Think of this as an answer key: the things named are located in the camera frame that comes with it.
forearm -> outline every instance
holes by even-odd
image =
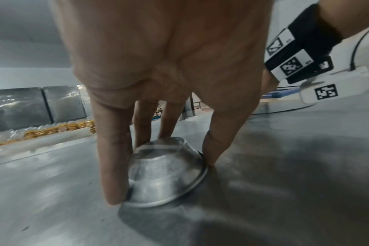
[[[320,0],[320,17],[344,39],[369,27],[369,0]]]

wrist-mounted device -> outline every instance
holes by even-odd
[[[296,83],[332,70],[329,53],[342,40],[341,34],[320,18],[318,4],[313,4],[266,48],[265,65],[277,80]]]

metal bowl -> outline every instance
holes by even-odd
[[[124,205],[154,207],[173,201],[195,188],[207,170],[201,154],[182,138],[146,143],[131,157]]]

metal table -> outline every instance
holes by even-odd
[[[201,150],[207,129],[174,136]],[[251,117],[196,190],[152,209],[105,204],[95,148],[0,160],[0,246],[369,245],[369,94]]]

human hand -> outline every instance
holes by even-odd
[[[261,97],[271,0],[53,0],[73,64],[91,97],[101,183],[109,204],[124,201],[132,153],[171,136],[191,92],[214,109],[202,151],[214,165]]]

